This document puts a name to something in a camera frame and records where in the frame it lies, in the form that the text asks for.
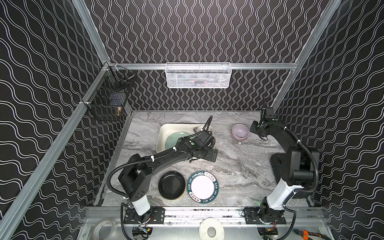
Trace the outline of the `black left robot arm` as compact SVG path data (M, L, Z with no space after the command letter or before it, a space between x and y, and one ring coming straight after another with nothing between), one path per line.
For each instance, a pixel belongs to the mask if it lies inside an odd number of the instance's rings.
M146 215L151 211L147 192L154 175L184 161L216 161L216 139L209 130L212 119L213 116L210 116L199 132L179 138L170 149L151 156L131 156L126 164L114 168L108 174L108 188L128 200L127 206L133 207L138 216Z

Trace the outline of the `mint green ceramic plate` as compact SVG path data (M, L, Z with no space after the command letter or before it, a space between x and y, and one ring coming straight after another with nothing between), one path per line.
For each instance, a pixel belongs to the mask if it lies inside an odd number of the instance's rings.
M191 135L191 134L188 132L184 132L184 131L172 133L171 135L168 136L168 138L165 141L166 149L172 149L174 146L176 146L179 138L187 137L189 135Z

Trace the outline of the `black round plate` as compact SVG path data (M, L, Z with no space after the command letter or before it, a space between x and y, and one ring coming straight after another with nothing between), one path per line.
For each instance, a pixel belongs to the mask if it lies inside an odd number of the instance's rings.
M159 180L160 195L169 201L180 199L186 192L186 181L182 174L176 171L165 173Z

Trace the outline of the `white plate green rim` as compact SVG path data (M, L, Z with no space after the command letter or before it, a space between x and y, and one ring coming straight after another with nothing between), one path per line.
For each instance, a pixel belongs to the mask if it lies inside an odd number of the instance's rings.
M213 174L197 171L187 181L187 193L195 202L208 204L218 196L219 182Z

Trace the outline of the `lilac ceramic bowl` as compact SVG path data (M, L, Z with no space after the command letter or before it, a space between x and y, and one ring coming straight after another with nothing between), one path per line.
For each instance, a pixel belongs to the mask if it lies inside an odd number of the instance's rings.
M243 124L236 124L232 127L231 134L235 140L244 141L249 137L250 130Z

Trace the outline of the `lilac mug white inside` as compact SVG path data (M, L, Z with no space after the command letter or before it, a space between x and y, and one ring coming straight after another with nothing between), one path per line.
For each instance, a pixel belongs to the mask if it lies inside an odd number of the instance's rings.
M199 133L199 132L201 132L203 130L207 131L207 127L205 127L205 126L197 126L197 127L193 128L193 131L194 131L195 134L197 134L197 133Z

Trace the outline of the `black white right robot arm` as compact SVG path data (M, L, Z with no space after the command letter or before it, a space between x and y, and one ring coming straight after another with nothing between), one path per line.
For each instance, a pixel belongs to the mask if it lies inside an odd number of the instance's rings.
M250 132L266 140L275 138L285 151L273 154L270 163L277 185L265 197L258 210L262 223L281 223L287 203L295 196L307 197L319 184L318 150L309 148L282 121L274 116L274 109L262 108L260 121L254 121Z

